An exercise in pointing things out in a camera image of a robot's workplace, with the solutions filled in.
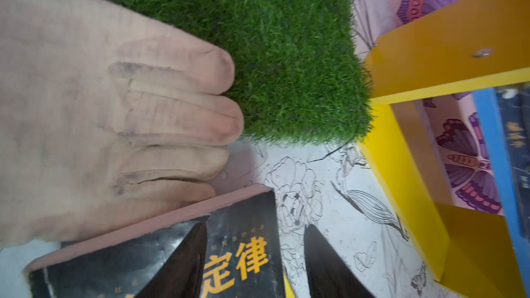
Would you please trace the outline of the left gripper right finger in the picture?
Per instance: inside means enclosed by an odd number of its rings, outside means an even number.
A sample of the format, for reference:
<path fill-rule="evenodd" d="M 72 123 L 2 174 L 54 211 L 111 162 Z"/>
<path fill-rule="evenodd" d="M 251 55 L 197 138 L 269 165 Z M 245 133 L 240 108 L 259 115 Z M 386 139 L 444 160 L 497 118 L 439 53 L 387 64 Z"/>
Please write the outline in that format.
<path fill-rule="evenodd" d="M 304 231 L 304 259 L 312 298 L 373 296 L 313 224 Z"/>

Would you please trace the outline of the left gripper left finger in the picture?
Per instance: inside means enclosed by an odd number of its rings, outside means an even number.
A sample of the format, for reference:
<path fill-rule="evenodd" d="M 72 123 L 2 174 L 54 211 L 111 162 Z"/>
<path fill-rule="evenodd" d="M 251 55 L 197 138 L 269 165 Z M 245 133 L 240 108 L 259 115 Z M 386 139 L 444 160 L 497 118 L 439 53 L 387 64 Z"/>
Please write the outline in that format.
<path fill-rule="evenodd" d="M 199 297 L 206 247 L 206 224 L 197 223 L 152 280 L 135 297 Z"/>

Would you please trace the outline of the black book yellow title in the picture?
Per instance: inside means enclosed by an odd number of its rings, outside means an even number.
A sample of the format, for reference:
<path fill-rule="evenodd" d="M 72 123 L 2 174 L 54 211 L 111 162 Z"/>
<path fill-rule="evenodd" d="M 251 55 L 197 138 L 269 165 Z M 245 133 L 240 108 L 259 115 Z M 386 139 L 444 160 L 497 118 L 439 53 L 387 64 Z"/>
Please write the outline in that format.
<path fill-rule="evenodd" d="M 61 248 L 26 266 L 33 297 L 135 297 L 194 225 L 207 227 L 199 297 L 284 297 L 273 189 L 255 185 Z"/>

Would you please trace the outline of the thin yellow book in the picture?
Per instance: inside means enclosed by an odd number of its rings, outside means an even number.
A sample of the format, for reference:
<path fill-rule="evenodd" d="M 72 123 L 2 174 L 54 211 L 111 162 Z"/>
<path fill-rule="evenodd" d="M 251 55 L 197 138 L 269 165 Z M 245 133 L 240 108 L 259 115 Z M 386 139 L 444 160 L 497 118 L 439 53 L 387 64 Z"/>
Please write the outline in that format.
<path fill-rule="evenodd" d="M 286 298 L 296 298 L 295 293 L 291 287 L 291 284 L 288 280 L 286 273 L 283 274 L 283 278 L 284 278 L 284 288 L 286 292 Z"/>

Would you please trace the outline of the dark purple cover book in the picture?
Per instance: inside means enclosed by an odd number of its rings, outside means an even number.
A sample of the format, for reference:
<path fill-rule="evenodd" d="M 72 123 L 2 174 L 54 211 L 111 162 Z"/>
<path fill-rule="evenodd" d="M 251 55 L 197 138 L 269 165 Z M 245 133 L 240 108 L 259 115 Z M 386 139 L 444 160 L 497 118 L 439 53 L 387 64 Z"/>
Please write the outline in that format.
<path fill-rule="evenodd" d="M 496 89 L 516 191 L 521 235 L 529 239 L 529 83 Z"/>

